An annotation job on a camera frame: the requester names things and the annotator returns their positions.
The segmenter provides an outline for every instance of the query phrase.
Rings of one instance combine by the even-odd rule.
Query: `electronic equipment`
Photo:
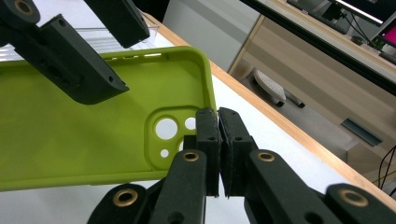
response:
[[[327,19],[326,17],[320,15],[319,13],[315,12],[315,11],[306,11],[303,7],[303,5],[301,5],[299,2],[296,2],[295,0],[287,0],[286,1],[289,5],[298,8],[299,10],[301,10],[302,12],[304,12],[305,14],[308,14],[309,16],[311,16],[312,18],[314,18],[317,21],[321,21],[323,24],[333,28],[335,31],[337,31],[338,33],[342,34],[342,35],[346,35],[347,31],[332,22],[332,19]]]
[[[394,0],[329,0],[332,2],[331,7],[334,13],[341,11],[342,8],[359,16],[362,19],[381,26],[396,11]]]
[[[394,19],[388,26],[381,30],[378,37],[386,44],[396,48],[396,19]]]

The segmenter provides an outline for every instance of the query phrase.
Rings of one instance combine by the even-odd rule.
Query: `desk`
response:
[[[286,0],[243,2],[263,16],[230,74],[243,77],[241,67],[250,64],[346,132],[340,124],[355,120],[383,140],[376,147],[361,140],[382,158],[396,144],[396,66]]]
[[[155,45],[188,44],[161,24]],[[385,193],[214,63],[211,63],[211,68],[217,105],[238,111],[258,146],[279,153],[307,185],[323,192],[332,183],[349,182],[370,191],[396,211],[396,202]],[[152,182],[140,184],[149,186]],[[112,187],[77,186],[2,192],[0,223],[84,223]],[[241,198],[208,198],[206,205],[207,223],[247,223]]]

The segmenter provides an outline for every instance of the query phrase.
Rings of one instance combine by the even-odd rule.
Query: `black plastic part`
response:
[[[197,149],[197,136],[196,135],[184,135],[183,150],[186,150],[186,149]]]
[[[331,3],[326,11],[323,13],[322,17],[329,21],[340,20],[342,16],[341,9],[341,7],[337,6],[334,3]]]
[[[392,210],[373,195],[348,184],[329,186],[324,202],[344,223],[396,223]]]
[[[3,46],[7,45],[8,42],[3,41],[2,39],[0,39],[0,48],[2,48]]]
[[[251,182],[247,183],[244,207],[250,224],[274,223],[270,212],[262,202],[258,191]]]
[[[381,53],[379,53],[379,57],[381,57],[381,58],[387,60],[388,62],[393,63],[394,65],[396,65],[396,57],[394,57],[391,54],[388,54],[388,53],[382,51]]]
[[[248,191],[247,198],[254,202],[260,197],[274,223],[341,223],[275,152],[252,151],[247,170],[256,190]]]
[[[94,105],[129,90],[62,16],[28,33],[0,31],[17,53],[79,103]]]
[[[285,105],[285,102],[282,102],[282,101],[279,101],[276,104],[277,107],[282,107],[283,105]]]
[[[206,195],[219,196],[220,148],[221,136],[215,111],[207,107],[197,111],[196,149],[203,151],[207,157]]]
[[[149,223],[204,223],[205,180],[205,153],[199,150],[178,152],[165,178]]]
[[[219,109],[219,130],[223,139],[221,178],[225,195],[244,196],[248,181],[245,160],[248,153],[258,147],[239,114],[231,109]]]
[[[0,21],[16,30],[25,30],[40,21],[32,0],[0,0]]]
[[[308,15],[311,16],[312,18],[314,18],[315,20],[321,21],[323,24],[331,27],[332,29],[334,29],[335,31],[337,31],[338,33],[342,34],[342,35],[346,35],[347,34],[347,30],[344,29],[343,27],[333,23],[332,21],[329,21],[328,19],[322,17],[322,15],[318,14],[315,11],[308,11]]]
[[[372,147],[378,146],[380,143],[383,142],[380,137],[370,132],[370,130],[361,126],[353,119],[347,118],[341,123],[341,125],[346,129],[350,130],[352,133],[356,134],[356,136],[358,136],[361,140],[363,140]]]
[[[170,0],[134,0],[134,4],[142,11],[163,22]]]
[[[165,178],[163,178],[162,180],[158,181],[157,183],[155,183],[154,185],[152,185],[151,187],[149,187],[147,189],[147,193],[148,193],[148,210],[149,210],[150,214],[152,214],[153,211],[154,211],[155,204],[158,201],[158,197],[160,196],[161,189],[163,188],[163,183],[164,182],[165,182]]]
[[[88,224],[144,224],[149,219],[145,188],[124,184],[109,191],[93,210]]]
[[[124,48],[149,37],[149,28],[132,0],[84,0]]]
[[[359,46],[364,44],[364,39],[361,36],[358,36],[358,35],[353,35],[350,38],[350,41],[352,41],[354,44],[359,45]]]

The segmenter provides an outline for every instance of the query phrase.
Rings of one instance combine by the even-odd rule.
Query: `cable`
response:
[[[359,23],[358,23],[358,21],[356,20],[355,15],[352,14],[352,13],[351,13],[350,15],[352,15],[352,20],[356,23],[356,25],[358,26],[359,30],[360,30],[361,33],[363,34],[364,38],[365,38],[367,41],[371,42],[371,40],[369,39],[369,37],[367,37],[367,35],[363,32],[363,30],[362,30],[361,27],[359,26]]]
[[[396,192],[396,188],[394,188],[394,189],[390,192],[389,196],[391,197],[395,192]]]
[[[349,23],[350,27],[352,27],[359,35],[363,36],[363,38],[367,42],[369,42],[372,46],[374,46],[376,50],[382,51],[382,49],[379,48],[375,43],[373,43],[373,41],[371,41],[369,39],[369,37],[367,37],[367,35],[363,32],[363,30],[359,26],[358,22],[355,20],[355,15],[353,15],[352,13],[350,13],[350,15],[352,16],[353,21],[356,22],[356,24],[358,25],[360,31],[358,29],[356,29],[356,27],[352,24],[352,22],[347,18],[347,14],[342,14],[341,17],[346,19],[346,21],[347,21],[347,23]]]
[[[388,171],[389,171],[389,167],[390,167],[390,164],[391,164],[391,162],[392,162],[393,155],[394,155],[395,151],[396,151],[396,146],[394,146],[394,147],[387,153],[387,155],[385,155],[385,157],[382,159],[381,163],[379,164],[379,170],[378,170],[378,188],[379,188],[379,189],[382,189],[382,188],[384,187],[384,183],[385,183],[385,180],[386,180],[386,178],[387,178]],[[382,168],[382,164],[384,163],[385,158],[389,155],[390,152],[392,152],[392,155],[390,156],[390,160],[389,160],[389,163],[388,163],[388,168],[387,168],[387,171],[385,172],[384,180],[382,181],[382,184],[381,184],[381,168]]]

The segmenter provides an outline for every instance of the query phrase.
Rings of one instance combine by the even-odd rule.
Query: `table surface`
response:
[[[82,7],[73,5],[80,3],[80,0],[61,2],[63,9],[73,11],[72,8],[74,8],[76,11],[77,8],[78,15],[84,18],[83,22],[87,21],[87,14],[82,13]],[[53,0],[36,0],[35,3],[38,7],[42,5],[59,10],[56,1]],[[64,13],[64,16],[73,24],[72,20],[78,21],[78,17],[71,15],[68,18],[69,15]],[[162,24],[160,25],[155,46],[188,45],[179,36]],[[310,188],[324,192],[330,184],[351,183],[371,192],[396,211],[396,202],[388,195],[212,62],[211,69],[217,106],[236,110],[258,146],[280,154]],[[139,183],[143,186],[150,186],[153,182]],[[77,186],[2,192],[0,193],[0,223],[86,222],[92,209],[113,187],[111,185]],[[247,223],[248,220],[243,210],[241,198],[231,198],[230,200],[224,197],[208,198],[206,221],[207,223]]]

